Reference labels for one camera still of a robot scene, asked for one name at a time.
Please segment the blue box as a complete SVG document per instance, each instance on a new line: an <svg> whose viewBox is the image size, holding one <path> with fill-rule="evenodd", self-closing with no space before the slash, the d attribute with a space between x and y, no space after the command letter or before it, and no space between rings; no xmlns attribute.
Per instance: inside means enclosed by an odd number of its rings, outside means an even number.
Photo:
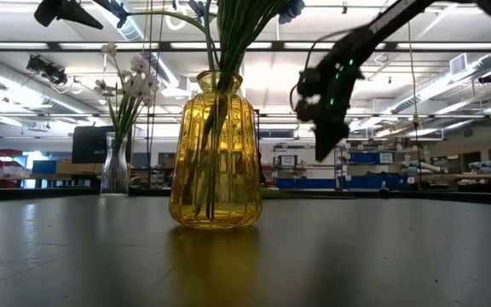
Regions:
<svg viewBox="0 0 491 307"><path fill-rule="evenodd" d="M56 160L34 160L32 163L32 174L54 175L56 173Z"/></svg>

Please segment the brown cardboard box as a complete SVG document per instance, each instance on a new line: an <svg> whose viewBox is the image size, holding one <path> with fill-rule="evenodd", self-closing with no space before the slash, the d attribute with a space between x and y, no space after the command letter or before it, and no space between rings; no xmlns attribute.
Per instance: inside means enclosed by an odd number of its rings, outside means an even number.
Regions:
<svg viewBox="0 0 491 307"><path fill-rule="evenodd" d="M100 175L102 164L76 164L70 159L56 161L56 173L61 175Z"/></svg>

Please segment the blue storage bin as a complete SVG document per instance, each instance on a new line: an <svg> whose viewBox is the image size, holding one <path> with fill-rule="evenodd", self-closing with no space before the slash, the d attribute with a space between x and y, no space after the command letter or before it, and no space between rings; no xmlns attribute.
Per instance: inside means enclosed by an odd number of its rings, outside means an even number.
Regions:
<svg viewBox="0 0 491 307"><path fill-rule="evenodd" d="M390 152L351 153L349 162L360 165L390 165L395 163L395 155Z"/></svg>

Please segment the thin black frame bar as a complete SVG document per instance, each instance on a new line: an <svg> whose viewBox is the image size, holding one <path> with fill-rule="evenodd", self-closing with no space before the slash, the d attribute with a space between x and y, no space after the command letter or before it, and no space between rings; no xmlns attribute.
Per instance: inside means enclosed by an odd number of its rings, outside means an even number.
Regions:
<svg viewBox="0 0 491 307"><path fill-rule="evenodd" d="M255 113L261 119L297 119L296 114L291 113ZM67 119L89 119L89 118L100 118L109 119L109 113L0 113L0 117L8 118L67 118ZM138 118L169 118L169 119L179 119L182 113L140 113ZM370 118L381 118L381 119L411 119L413 114L399 113L399 114L385 114L385 113L347 113L347 119L370 119ZM491 113L480 113L480 114L419 114L420 119L488 119L491 118Z"/></svg>

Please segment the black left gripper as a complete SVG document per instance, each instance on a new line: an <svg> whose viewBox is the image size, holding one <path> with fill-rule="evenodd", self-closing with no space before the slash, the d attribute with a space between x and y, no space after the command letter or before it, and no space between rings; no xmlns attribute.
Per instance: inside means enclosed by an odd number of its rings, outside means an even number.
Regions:
<svg viewBox="0 0 491 307"><path fill-rule="evenodd" d="M33 16L44 27L48 27L53 20L60 16L63 20L76 22L98 30L103 28L103 25L78 2L68 2L67 0L43 0L38 5Z"/></svg>

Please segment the blue artificial flower bunch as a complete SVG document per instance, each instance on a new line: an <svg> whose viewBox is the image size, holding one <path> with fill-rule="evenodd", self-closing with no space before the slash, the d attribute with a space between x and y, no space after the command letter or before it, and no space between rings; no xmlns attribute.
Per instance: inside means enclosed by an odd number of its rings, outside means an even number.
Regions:
<svg viewBox="0 0 491 307"><path fill-rule="evenodd" d="M233 36L241 39L248 38L251 41L247 45L248 47L256 40L269 21L287 8L290 1L291 0L246 0L245 7L238 11L238 16L235 19L246 22L247 24L241 27L241 32L235 32ZM244 185L236 188L234 185L238 180L232 178L231 183L229 184L229 191L232 196L236 196L239 191L242 191L244 194L240 200L246 201L247 198L251 196L253 202L258 205L260 203L260 175L253 109L251 104L243 98L239 98L237 103L232 102L236 92L234 81L241 80L238 70L234 73L231 81L231 89L227 92L228 111L224 116L221 134L227 132L232 136L235 132L239 132L240 135L238 139L245 142L245 146L239 151L241 153L247 153L248 156L244 160L246 170L239 172Z"/></svg>
<svg viewBox="0 0 491 307"><path fill-rule="evenodd" d="M245 5L246 0L217 0L218 47L215 46L211 38L211 0L207 0L205 4L205 12L201 15L205 19L203 22L184 14L162 9L149 10L144 13L145 15L167 15L182 20L197 27L205 34L210 67L208 73L211 75L211 89L204 90L203 93L205 95L211 95L214 104L204 122L201 138L202 145L200 146L202 150L209 148L214 151L216 149L222 131L224 116L228 111L227 92L231 89L232 77L238 70L247 45L251 42L248 38L241 39L233 36L235 32L241 32L241 27L247 24L246 22L235 19L238 16L238 11L245 7Z"/></svg>

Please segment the black frame bar with lights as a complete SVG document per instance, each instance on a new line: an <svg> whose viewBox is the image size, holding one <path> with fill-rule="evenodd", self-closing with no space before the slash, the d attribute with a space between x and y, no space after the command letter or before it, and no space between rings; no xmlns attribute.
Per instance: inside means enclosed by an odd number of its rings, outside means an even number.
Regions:
<svg viewBox="0 0 491 307"><path fill-rule="evenodd" d="M101 50L103 42L0 42L0 52L97 52ZM140 52L152 50L154 52L202 52L207 49L205 42L170 42L142 43L117 42L117 50L123 52ZM333 46L332 42L314 43L309 41L258 41L247 47L250 52L327 52ZM491 42L412 42L386 41L379 43L375 48L377 52L397 53L403 52L407 47L419 53L458 53L458 52L491 52Z"/></svg>

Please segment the black monitor screen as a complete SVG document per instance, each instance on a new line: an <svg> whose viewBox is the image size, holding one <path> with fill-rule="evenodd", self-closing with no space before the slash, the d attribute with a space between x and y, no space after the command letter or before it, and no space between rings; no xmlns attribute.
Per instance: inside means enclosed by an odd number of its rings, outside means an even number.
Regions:
<svg viewBox="0 0 491 307"><path fill-rule="evenodd" d="M104 163L107 157L108 132L114 132L114 127L77 126L72 136L73 164Z"/></svg>

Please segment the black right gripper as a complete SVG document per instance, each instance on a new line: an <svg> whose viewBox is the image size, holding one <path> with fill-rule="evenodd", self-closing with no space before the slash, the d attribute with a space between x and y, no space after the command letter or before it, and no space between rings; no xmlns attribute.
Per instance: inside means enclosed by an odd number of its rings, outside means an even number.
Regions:
<svg viewBox="0 0 491 307"><path fill-rule="evenodd" d="M294 107L302 122L315 123L315 159L323 161L335 146L349 136L344 122L359 67L341 65L328 74L306 68L299 75L296 90L300 96Z"/></svg>

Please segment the yellow ribbed glass vase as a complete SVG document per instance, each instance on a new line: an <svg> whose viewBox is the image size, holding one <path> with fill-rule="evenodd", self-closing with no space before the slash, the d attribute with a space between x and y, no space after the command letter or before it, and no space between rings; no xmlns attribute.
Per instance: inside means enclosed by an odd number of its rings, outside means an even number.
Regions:
<svg viewBox="0 0 491 307"><path fill-rule="evenodd" d="M260 165L252 105L236 73L205 71L182 111L169 212L196 229L253 225L261 216Z"/></svg>

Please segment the clear glass vase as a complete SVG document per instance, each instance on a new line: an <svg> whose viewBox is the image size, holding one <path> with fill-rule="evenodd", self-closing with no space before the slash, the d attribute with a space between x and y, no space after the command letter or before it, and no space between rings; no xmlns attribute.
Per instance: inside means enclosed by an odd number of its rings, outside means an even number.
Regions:
<svg viewBox="0 0 491 307"><path fill-rule="evenodd" d="M106 134L107 156L102 167L101 195L127 196L129 171L126 160L127 138L119 140L115 132Z"/></svg>

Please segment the wooden workbench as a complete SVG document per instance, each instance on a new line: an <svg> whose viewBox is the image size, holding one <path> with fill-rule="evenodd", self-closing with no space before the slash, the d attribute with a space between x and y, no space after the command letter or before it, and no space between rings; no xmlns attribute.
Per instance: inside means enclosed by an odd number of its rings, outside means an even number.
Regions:
<svg viewBox="0 0 491 307"><path fill-rule="evenodd" d="M490 180L491 174L441 174L440 179L443 181L460 181L460 180Z"/></svg>

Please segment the metal storage shelf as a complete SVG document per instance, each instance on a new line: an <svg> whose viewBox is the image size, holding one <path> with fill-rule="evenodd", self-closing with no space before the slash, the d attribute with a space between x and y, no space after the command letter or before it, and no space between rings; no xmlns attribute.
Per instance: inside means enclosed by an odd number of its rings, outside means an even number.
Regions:
<svg viewBox="0 0 491 307"><path fill-rule="evenodd" d="M351 164L351 153L390 152L395 163L390 165ZM309 143L277 143L263 162L266 183L280 189L350 190L378 189L388 176L398 175L396 152L382 146L345 142L337 145L318 162L314 146Z"/></svg>

